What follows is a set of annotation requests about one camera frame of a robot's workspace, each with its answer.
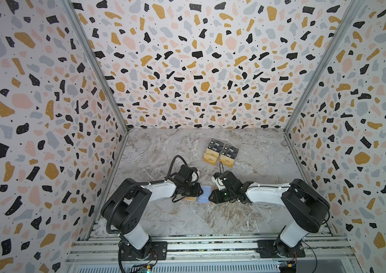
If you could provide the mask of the pink leather card holder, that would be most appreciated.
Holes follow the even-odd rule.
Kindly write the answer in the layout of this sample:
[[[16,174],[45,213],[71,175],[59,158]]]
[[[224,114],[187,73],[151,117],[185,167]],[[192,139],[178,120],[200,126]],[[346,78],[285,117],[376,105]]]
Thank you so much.
[[[197,197],[195,203],[210,205],[211,201],[209,201],[209,197],[211,196],[211,193],[214,190],[214,186],[204,185],[202,186],[202,190],[203,193],[199,197]]]

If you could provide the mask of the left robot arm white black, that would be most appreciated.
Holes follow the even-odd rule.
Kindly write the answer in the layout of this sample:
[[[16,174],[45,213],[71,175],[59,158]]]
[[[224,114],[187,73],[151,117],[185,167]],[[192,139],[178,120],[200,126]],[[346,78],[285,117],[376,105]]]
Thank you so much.
[[[128,178],[101,209],[101,216],[106,220],[105,230],[119,236],[121,242],[134,250],[148,252],[151,238],[139,224],[147,205],[161,199],[179,202],[202,194],[197,168],[185,164],[163,180],[136,182]]]

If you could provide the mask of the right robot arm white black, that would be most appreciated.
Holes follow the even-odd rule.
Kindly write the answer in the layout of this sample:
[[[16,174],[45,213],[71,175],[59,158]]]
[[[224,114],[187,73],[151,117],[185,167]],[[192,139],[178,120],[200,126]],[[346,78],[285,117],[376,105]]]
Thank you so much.
[[[242,183],[230,172],[215,173],[212,181],[217,185],[208,200],[214,204],[239,201],[243,204],[265,202],[285,207],[291,221],[275,240],[259,240],[258,250],[262,258],[302,257],[304,237],[317,233],[329,217],[330,205],[313,188],[301,179],[281,185]]]

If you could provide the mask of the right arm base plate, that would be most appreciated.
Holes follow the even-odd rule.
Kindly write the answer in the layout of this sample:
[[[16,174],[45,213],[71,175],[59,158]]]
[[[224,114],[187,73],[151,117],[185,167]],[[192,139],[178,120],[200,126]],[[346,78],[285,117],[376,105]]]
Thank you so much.
[[[261,258],[304,258],[305,252],[302,241],[296,246],[289,247],[279,238],[276,240],[258,240],[256,252]]]

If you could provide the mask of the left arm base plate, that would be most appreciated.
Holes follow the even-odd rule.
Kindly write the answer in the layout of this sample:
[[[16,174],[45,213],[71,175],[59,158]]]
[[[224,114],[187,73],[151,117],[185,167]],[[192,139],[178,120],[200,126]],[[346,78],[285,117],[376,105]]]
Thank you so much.
[[[149,240],[141,249],[135,248],[130,244],[119,244],[119,260],[123,261],[139,261],[149,260],[150,258],[166,260],[168,242],[153,242]]]

